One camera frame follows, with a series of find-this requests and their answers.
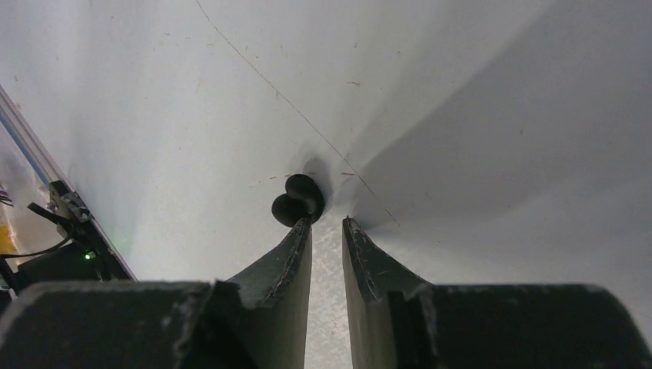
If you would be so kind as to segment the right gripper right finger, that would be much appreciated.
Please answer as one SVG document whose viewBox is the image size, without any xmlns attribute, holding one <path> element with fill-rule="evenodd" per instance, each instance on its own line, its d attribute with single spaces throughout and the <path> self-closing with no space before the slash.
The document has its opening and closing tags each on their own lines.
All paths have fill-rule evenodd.
<svg viewBox="0 0 652 369">
<path fill-rule="evenodd" d="M 649 368 L 625 306 L 592 284 L 433 284 L 342 222 L 356 368 Z"/>
</svg>

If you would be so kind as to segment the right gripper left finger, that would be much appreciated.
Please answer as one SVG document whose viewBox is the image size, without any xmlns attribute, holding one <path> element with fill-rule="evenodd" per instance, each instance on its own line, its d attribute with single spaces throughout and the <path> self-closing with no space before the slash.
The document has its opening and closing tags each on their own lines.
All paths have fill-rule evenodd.
<svg viewBox="0 0 652 369">
<path fill-rule="evenodd" d="M 311 223 L 226 281 L 33 284 L 1 317 L 3 368 L 302 368 Z"/>
</svg>

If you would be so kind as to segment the black earbud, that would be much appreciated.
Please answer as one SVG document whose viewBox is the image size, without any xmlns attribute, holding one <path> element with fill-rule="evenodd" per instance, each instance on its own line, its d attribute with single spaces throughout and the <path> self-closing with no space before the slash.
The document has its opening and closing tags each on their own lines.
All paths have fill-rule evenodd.
<svg viewBox="0 0 652 369">
<path fill-rule="evenodd" d="M 318 184 L 308 175 L 295 174 L 287 178 L 285 193 L 274 199 L 271 213 L 282 225 L 292 228 L 303 218 L 312 224 L 324 213 L 326 201 Z"/>
</svg>

